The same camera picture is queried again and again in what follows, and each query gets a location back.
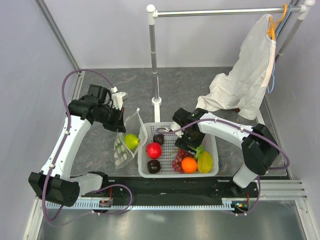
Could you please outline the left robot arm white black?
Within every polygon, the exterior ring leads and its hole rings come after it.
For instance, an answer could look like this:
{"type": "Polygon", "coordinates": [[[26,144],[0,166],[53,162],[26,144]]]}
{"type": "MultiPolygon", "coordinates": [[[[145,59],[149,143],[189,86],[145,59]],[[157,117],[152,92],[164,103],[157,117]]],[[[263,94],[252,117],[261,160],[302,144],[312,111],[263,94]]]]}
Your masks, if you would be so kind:
{"type": "Polygon", "coordinates": [[[97,171],[72,177],[71,169],[94,122],[101,123],[108,131],[125,133],[123,102],[127,96],[115,87],[107,89],[92,84],[86,95],[68,104],[62,132],[49,159],[39,172],[32,172],[28,178],[39,199],[71,207],[78,197],[89,192],[93,191],[99,197],[109,193],[110,185],[104,181],[104,173],[97,171]]]}

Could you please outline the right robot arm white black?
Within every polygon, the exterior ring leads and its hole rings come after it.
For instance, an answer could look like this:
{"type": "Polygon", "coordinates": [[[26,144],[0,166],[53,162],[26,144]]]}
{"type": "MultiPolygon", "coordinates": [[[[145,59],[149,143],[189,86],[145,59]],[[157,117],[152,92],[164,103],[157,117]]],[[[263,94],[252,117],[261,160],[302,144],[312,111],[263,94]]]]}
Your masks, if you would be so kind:
{"type": "Polygon", "coordinates": [[[202,108],[188,112],[179,108],[172,117],[171,132],[178,138],[175,146],[196,153],[206,135],[218,137],[242,150],[244,164],[233,175],[229,191],[235,197],[242,196],[247,186],[269,170],[280,151],[269,129],[263,124],[242,125],[202,108]]]}

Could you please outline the clear zip top bag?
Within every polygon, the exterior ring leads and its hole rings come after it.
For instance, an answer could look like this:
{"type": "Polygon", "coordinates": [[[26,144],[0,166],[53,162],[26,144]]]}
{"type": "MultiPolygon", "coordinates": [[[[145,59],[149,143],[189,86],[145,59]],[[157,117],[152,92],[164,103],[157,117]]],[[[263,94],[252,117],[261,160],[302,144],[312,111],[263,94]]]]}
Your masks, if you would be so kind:
{"type": "Polygon", "coordinates": [[[136,109],[133,115],[124,120],[124,126],[126,132],[118,133],[114,141],[113,159],[116,170],[124,168],[128,163],[130,163],[138,154],[138,151],[145,145],[148,138],[147,130],[140,116],[139,108],[136,109]],[[134,134],[139,138],[139,144],[134,150],[130,150],[126,146],[124,140],[126,134],[134,134]]]}

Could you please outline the light green pear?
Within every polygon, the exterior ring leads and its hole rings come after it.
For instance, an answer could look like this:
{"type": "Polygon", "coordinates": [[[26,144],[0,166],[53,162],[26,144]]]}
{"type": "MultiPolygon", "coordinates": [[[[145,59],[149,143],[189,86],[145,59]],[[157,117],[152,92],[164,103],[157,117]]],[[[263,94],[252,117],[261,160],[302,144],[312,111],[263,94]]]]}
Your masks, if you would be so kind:
{"type": "Polygon", "coordinates": [[[124,136],[124,143],[130,150],[134,150],[139,145],[140,139],[132,133],[124,136]]]}

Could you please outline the big red apple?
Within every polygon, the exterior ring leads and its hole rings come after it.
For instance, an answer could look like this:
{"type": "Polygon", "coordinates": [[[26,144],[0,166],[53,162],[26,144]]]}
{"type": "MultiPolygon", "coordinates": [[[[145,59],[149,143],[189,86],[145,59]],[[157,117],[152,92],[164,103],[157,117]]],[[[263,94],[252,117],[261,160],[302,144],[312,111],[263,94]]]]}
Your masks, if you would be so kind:
{"type": "Polygon", "coordinates": [[[158,159],[162,155],[162,146],[157,142],[149,143],[146,147],[146,153],[151,159],[158,159]]]}

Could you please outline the green lettuce toy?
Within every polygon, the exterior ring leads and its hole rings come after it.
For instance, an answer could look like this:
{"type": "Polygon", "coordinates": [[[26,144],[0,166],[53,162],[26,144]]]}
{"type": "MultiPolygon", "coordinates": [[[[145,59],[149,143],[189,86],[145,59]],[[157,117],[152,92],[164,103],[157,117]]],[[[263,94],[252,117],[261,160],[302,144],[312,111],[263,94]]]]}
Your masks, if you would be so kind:
{"type": "Polygon", "coordinates": [[[203,145],[198,146],[197,148],[194,147],[189,147],[190,148],[190,152],[193,154],[194,158],[197,160],[200,155],[205,151],[205,147],[203,145]]]}

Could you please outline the dark mangosteen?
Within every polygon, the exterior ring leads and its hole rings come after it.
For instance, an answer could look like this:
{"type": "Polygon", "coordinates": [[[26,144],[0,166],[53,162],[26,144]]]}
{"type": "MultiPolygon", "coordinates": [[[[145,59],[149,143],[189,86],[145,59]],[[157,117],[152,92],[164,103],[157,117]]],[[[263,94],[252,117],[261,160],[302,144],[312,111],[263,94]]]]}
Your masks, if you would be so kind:
{"type": "Polygon", "coordinates": [[[152,159],[147,163],[147,170],[150,174],[156,174],[161,170],[161,164],[158,160],[152,159]]]}
{"type": "Polygon", "coordinates": [[[160,144],[162,146],[164,144],[164,142],[165,142],[164,135],[163,134],[156,134],[156,135],[153,136],[152,141],[154,143],[158,143],[158,144],[160,144]]]}

